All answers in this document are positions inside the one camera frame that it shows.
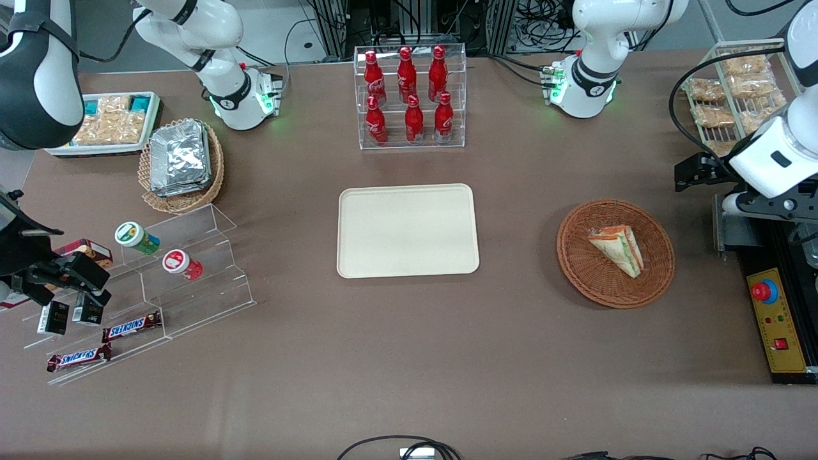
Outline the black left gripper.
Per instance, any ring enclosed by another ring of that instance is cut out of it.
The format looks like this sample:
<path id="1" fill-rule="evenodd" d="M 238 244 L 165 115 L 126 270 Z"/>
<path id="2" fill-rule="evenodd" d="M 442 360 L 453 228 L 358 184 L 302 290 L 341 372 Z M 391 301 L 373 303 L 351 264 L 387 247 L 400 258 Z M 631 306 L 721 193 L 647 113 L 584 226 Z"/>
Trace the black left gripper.
<path id="1" fill-rule="evenodd" d="M 699 152 L 674 166 L 675 192 L 698 185 L 735 183 L 736 176 L 720 163 L 720 158 Z"/>

